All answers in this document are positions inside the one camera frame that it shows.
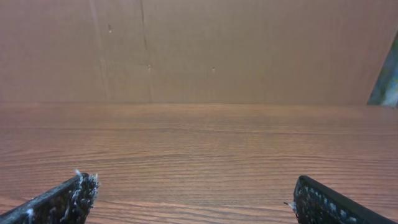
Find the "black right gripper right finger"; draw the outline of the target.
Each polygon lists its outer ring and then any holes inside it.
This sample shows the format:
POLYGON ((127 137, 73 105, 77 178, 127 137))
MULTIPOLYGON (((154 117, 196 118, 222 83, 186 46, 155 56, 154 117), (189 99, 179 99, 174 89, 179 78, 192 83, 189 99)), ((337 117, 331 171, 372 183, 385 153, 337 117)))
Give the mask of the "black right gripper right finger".
POLYGON ((299 224, 397 224, 306 175, 298 178, 287 205, 299 224))

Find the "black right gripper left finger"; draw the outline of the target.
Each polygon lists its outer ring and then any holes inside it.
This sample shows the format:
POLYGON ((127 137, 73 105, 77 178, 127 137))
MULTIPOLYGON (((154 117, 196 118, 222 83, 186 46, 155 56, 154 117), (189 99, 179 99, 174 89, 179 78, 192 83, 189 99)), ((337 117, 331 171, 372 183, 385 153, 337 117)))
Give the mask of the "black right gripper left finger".
POLYGON ((1 215, 1 224, 84 224, 98 195, 97 175, 76 175, 1 215))

